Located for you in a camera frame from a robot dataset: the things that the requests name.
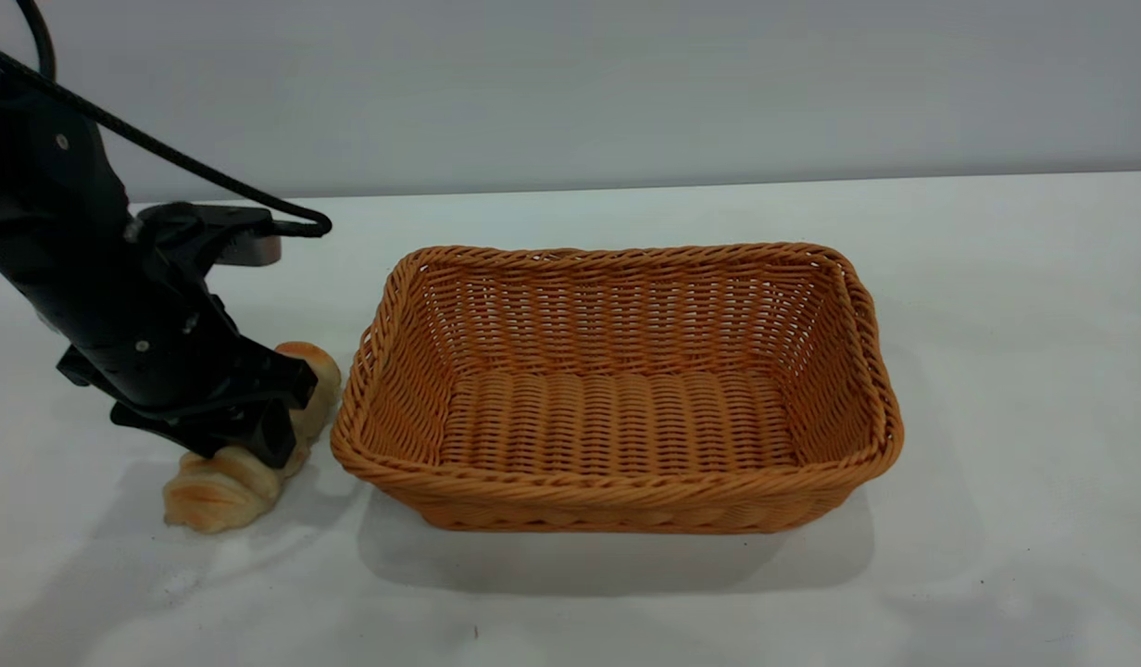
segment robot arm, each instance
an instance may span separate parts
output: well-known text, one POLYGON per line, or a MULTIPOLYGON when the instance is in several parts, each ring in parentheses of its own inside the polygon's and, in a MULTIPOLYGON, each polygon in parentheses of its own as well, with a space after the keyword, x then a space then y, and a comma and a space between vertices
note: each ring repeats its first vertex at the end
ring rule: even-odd
POLYGON ((241 336, 204 277, 218 262, 272 263, 280 235, 327 228, 305 234, 266 209, 133 217, 127 204, 96 123, 0 66, 0 274, 70 339, 59 372, 110 393, 118 425, 204 457, 242 444, 282 467, 288 409, 307 405, 316 376, 241 336))

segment wicker basket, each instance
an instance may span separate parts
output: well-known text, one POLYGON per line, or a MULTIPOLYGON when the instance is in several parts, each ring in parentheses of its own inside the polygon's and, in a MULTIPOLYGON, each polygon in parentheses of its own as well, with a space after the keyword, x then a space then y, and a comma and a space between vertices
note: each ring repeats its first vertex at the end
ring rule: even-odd
POLYGON ((871 295, 810 244, 419 250, 332 450, 436 527, 782 531, 896 462, 871 295))

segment white backdrop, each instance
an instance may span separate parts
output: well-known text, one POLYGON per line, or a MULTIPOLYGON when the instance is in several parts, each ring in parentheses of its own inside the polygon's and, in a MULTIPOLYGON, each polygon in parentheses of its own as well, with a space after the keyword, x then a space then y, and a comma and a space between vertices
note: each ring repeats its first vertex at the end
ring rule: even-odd
POLYGON ((41 6, 63 83, 286 195, 1141 169, 1141 0, 41 6))

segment bread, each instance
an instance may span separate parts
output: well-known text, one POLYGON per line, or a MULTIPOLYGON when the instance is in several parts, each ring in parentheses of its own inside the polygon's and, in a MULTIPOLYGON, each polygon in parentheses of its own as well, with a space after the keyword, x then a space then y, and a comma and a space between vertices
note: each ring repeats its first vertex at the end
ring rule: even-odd
POLYGON ((212 458, 188 452, 179 459, 179 472, 163 488, 168 523, 199 532, 246 527, 274 506, 283 483, 307 461, 341 393, 341 371, 337 360, 311 343, 283 343, 274 351, 305 360, 317 377, 316 392, 307 406, 290 410, 296 442, 286 465, 272 470, 240 445, 220 448, 212 458))

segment white table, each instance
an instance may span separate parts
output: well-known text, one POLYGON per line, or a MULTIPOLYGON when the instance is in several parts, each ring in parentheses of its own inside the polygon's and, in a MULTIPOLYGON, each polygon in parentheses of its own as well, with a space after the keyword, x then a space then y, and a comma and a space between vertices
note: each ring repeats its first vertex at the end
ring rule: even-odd
POLYGON ((1141 173, 308 202, 210 286, 347 366, 422 245, 807 239, 879 309, 907 445, 778 536, 444 532, 317 445, 244 531, 161 522, 180 450, 0 279, 0 667, 1141 665, 1141 173))

